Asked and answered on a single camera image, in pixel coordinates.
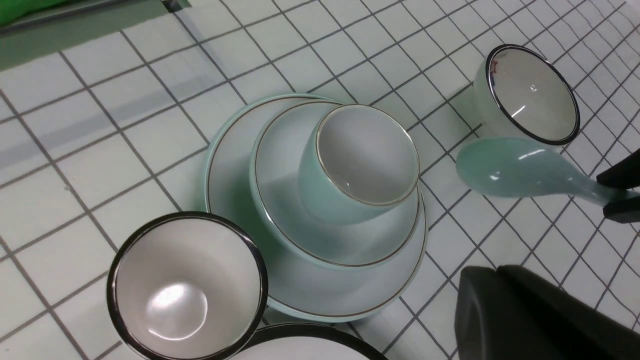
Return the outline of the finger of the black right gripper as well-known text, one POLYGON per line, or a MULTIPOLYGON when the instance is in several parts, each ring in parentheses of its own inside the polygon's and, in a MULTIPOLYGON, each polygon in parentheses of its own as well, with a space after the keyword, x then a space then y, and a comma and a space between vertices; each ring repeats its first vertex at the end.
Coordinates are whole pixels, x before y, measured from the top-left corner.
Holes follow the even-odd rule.
POLYGON ((640 151, 629 156, 596 176, 603 186, 628 191, 640 186, 640 151))
POLYGON ((631 224, 640 222, 640 196, 608 203, 602 209, 603 216, 615 223, 631 224))

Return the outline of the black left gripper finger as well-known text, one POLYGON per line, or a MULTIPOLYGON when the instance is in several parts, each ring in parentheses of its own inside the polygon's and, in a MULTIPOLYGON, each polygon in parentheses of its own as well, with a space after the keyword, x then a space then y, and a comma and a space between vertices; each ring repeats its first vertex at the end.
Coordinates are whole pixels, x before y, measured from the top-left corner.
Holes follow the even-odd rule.
POLYGON ((637 360, 637 332, 521 265, 462 269, 454 332, 461 360, 637 360))

